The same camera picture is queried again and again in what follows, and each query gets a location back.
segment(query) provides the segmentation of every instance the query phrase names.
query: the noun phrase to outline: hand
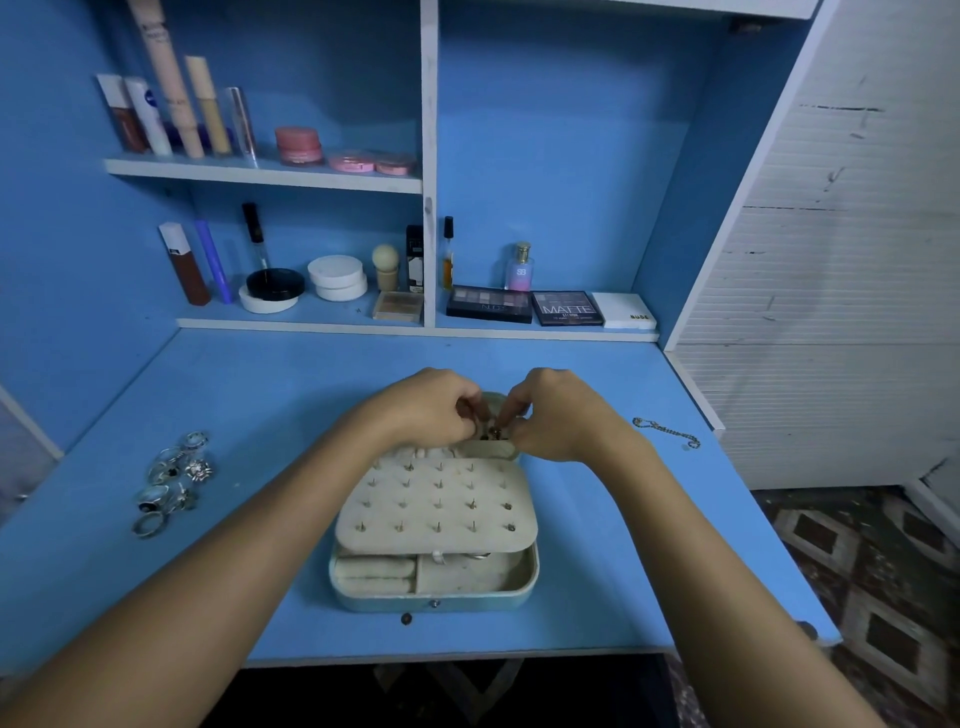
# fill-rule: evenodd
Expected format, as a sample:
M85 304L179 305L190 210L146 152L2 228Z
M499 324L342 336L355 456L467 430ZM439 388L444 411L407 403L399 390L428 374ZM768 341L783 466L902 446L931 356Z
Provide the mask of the hand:
M533 405L533 414L522 419ZM534 369L500 407L497 425L508 427L517 449L546 460L588 462L597 443L630 426L572 372Z
M473 437L491 416L480 387L449 369L424 369L392 384L351 413L382 437L381 451L401 445L443 448Z

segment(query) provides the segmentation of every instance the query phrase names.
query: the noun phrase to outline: black box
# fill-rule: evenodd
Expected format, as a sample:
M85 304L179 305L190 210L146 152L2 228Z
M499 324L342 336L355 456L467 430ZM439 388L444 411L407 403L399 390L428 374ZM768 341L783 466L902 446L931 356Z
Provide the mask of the black box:
M411 293L423 293L423 225L407 226L407 282Z

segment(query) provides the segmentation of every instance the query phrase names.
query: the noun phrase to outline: eyeshadow palette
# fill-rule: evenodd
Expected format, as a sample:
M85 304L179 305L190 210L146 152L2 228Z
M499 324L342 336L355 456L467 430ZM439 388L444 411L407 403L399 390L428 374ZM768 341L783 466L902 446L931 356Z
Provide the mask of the eyeshadow palette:
M510 321L515 324L530 324L534 320L529 293L498 288L474 288L469 285L453 286L446 302L446 315L462 319Z
M532 295L541 326L603 326L603 316L584 291L534 291Z

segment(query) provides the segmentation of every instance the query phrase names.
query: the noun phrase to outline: small perfume vial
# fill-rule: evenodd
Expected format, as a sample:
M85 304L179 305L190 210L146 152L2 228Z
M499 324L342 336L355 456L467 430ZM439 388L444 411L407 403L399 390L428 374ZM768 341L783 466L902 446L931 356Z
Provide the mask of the small perfume vial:
M534 280L534 261L530 257L530 243L516 244L516 260L507 265L508 291L529 291Z

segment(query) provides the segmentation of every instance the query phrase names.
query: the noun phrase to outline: pink blush compact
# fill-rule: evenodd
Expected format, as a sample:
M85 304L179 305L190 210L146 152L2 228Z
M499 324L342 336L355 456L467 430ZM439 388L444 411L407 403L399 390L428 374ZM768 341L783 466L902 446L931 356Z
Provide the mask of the pink blush compact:
M377 155L376 171L381 175L406 177L417 166L417 158L413 155Z
M324 160L324 150L316 129L310 127L277 127L276 147L280 161L285 164L319 164Z
M373 155L369 152L358 150L348 150L346 152L335 152L327 158L330 166L338 172L352 172L362 174L372 172L374 167Z

